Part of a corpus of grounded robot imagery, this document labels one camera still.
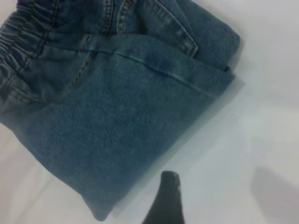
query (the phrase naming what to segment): blue denim jeans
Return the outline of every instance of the blue denim jeans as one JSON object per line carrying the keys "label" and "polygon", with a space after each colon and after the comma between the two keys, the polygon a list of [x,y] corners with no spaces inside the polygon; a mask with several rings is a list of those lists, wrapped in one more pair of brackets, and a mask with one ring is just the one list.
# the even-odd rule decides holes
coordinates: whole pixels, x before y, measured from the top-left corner
{"label": "blue denim jeans", "polygon": [[239,41],[189,0],[19,0],[0,122],[105,220],[233,81]]}

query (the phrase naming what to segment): back pocket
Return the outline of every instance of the back pocket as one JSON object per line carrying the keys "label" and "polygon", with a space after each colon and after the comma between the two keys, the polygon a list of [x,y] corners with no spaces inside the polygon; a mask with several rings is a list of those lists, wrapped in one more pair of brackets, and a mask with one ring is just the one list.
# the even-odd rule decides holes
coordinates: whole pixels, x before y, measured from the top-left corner
{"label": "back pocket", "polygon": [[175,0],[125,0],[118,14],[117,34],[128,33],[152,36],[190,57],[198,50]]}

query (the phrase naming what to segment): stitching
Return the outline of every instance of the stitching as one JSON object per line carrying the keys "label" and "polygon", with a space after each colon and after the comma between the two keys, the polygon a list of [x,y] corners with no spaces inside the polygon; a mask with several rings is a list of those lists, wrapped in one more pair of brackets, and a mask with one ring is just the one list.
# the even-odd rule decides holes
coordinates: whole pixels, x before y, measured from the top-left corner
{"label": "stitching", "polygon": [[75,81],[75,82],[72,81],[71,84],[70,84],[69,86],[67,86],[67,87],[65,88],[64,91],[62,91],[60,94],[58,94],[58,95],[56,95],[56,96],[54,96],[54,97],[50,97],[50,98],[48,98],[48,99],[34,99],[34,98],[29,97],[28,95],[26,95],[25,93],[23,93],[23,92],[20,91],[19,89],[16,89],[16,91],[18,91],[20,94],[22,94],[24,97],[26,97],[28,100],[31,100],[32,102],[46,103],[46,102],[50,102],[50,101],[53,101],[53,100],[57,100],[57,99],[60,98],[62,95],[64,95],[64,94],[65,94],[65,93],[66,93],[66,92],[67,92],[67,91],[68,91],[68,90],[69,90],[69,89],[70,89],[70,88],[71,88],[71,87],[72,87],[72,86],[79,80],[79,78],[82,76],[82,73],[83,73],[83,71],[85,70],[86,66],[89,64],[90,59],[93,58],[97,53],[104,53],[104,54],[108,54],[108,55],[118,55],[118,56],[122,56],[122,57],[127,58],[127,59],[134,60],[135,62],[138,62],[138,63],[144,65],[145,67],[149,68],[149,69],[152,69],[152,70],[154,70],[154,71],[160,72],[160,73],[165,74],[165,75],[167,75],[167,76],[169,76],[169,77],[171,77],[171,78],[176,79],[177,81],[183,83],[184,85],[190,87],[191,89],[194,89],[195,91],[198,91],[198,92],[200,92],[200,93],[206,95],[206,96],[209,97],[209,98],[212,98],[212,99],[216,99],[216,98],[217,98],[216,95],[213,95],[213,94],[211,94],[211,93],[205,91],[205,90],[202,89],[202,88],[194,87],[194,86],[190,85],[189,83],[187,83],[186,81],[184,81],[184,80],[178,78],[178,76],[176,76],[176,75],[170,75],[170,74],[168,74],[168,73],[166,73],[166,72],[164,72],[164,71],[162,71],[162,70],[159,70],[159,69],[157,69],[157,68],[154,68],[153,66],[144,63],[143,61],[139,60],[138,58],[131,57],[131,56],[127,56],[127,55],[122,54],[122,53],[119,53],[119,52],[108,52],[108,51],[105,51],[105,50],[99,50],[99,51],[96,51],[96,52],[91,53],[90,56],[88,56],[88,58],[87,58],[87,61],[88,61],[88,62],[83,64],[83,66],[82,66],[82,68],[80,69],[79,73],[78,73],[78,74],[76,75],[76,77],[74,78],[74,80],[76,80],[76,81]]}
{"label": "stitching", "polygon": [[45,99],[37,99],[37,98],[32,98],[29,95],[27,95],[26,93],[24,93],[23,91],[19,90],[18,88],[12,86],[12,88],[14,89],[14,91],[16,91],[16,94],[21,95],[22,97],[26,98],[27,100],[31,101],[31,102],[38,102],[38,103],[47,103],[50,101],[54,101],[54,100],[58,100],[60,97],[62,97],[71,87],[73,87],[82,77],[83,72],[85,71],[86,67],[88,66],[90,60],[96,55],[96,53],[91,53],[87,56],[87,59],[84,61],[84,63],[82,64],[82,67],[80,68],[79,72],[77,73],[77,75],[74,77],[74,79],[65,87],[64,90],[62,90],[59,94],[49,97],[49,98],[45,98]]}
{"label": "stitching", "polygon": [[104,22],[99,33],[108,35],[108,32],[112,24],[113,10],[114,10],[114,0],[106,0]]}
{"label": "stitching", "polygon": [[[193,40],[193,38],[190,36],[190,34],[188,33],[188,31],[185,29],[185,27],[180,23],[180,21],[178,21],[177,20],[177,18],[164,6],[164,5],[162,5],[160,2],[159,2],[159,0],[155,0],[155,3],[159,6],[159,7],[161,7],[178,25],[179,25],[179,27],[181,28],[181,30],[184,32],[184,34],[187,36],[187,38],[189,39],[189,40],[191,40],[191,42],[192,42],[192,45],[193,45],[193,47],[191,48],[191,51],[189,52],[190,53],[190,55],[193,57],[194,56],[194,54],[195,54],[195,52],[196,52],[196,50],[197,50],[197,48],[198,48],[198,46],[197,46],[197,44],[196,44],[196,42]],[[188,49],[188,45],[186,44],[186,43],[184,43],[183,42],[183,46],[184,47],[186,47],[187,49]]]}
{"label": "stitching", "polygon": [[120,34],[122,31],[126,29],[128,13],[135,6],[136,2],[134,0],[124,0],[121,9],[119,12],[119,16],[117,19],[117,33]]}

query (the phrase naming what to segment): white surface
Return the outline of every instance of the white surface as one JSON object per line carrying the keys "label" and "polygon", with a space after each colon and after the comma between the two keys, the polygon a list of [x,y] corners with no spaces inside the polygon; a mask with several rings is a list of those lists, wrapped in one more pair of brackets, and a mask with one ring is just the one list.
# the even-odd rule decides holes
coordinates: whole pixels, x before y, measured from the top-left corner
{"label": "white surface", "polygon": [[[1,21],[14,2],[0,0]],[[197,2],[242,37],[235,68],[242,82],[230,87],[105,223],[140,224],[161,171],[173,170],[181,177],[186,224],[298,224],[299,2]],[[1,224],[98,223],[81,197],[3,126],[0,179]]]}

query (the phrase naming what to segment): elastic waistband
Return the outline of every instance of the elastic waistband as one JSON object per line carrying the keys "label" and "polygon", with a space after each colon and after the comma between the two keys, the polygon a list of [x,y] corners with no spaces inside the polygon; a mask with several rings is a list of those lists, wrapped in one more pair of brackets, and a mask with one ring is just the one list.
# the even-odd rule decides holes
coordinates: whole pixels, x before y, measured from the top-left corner
{"label": "elastic waistband", "polygon": [[19,0],[0,28],[0,91],[36,57],[55,23],[57,0]]}

